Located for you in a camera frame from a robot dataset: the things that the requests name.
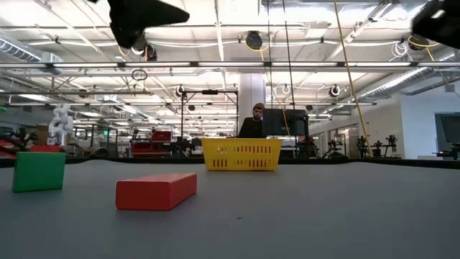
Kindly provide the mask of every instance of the gray table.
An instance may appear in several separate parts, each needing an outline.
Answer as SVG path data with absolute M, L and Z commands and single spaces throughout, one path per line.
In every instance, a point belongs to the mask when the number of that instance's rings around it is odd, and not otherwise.
M 198 174 L 171 212 L 117 211 L 118 180 Z M 62 191 L 13 194 L 0 169 L 0 258 L 460 258 L 460 172 L 350 163 L 278 172 L 67 165 Z

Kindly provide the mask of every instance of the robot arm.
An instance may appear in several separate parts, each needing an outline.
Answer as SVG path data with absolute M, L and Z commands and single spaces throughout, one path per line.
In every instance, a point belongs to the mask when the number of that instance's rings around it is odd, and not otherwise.
M 58 135 L 60 136 L 59 144 L 65 145 L 67 133 L 72 132 L 73 129 L 73 118 L 68 116 L 69 108 L 69 104 L 62 104 L 52 111 L 54 117 L 48 127 L 48 132 L 50 133 L 48 145 L 55 145 Z

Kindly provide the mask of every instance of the yellow basket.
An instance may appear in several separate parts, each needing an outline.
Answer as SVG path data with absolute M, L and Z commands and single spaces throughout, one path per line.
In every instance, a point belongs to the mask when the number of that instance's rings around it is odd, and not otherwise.
M 282 140 L 202 139 L 209 171 L 275 171 Z

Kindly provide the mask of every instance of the wooden block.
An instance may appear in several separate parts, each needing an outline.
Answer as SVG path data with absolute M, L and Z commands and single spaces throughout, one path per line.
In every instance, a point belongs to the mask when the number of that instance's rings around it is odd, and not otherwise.
M 196 173 L 122 180 L 116 183 L 116 208 L 168 211 L 195 194 L 196 186 Z

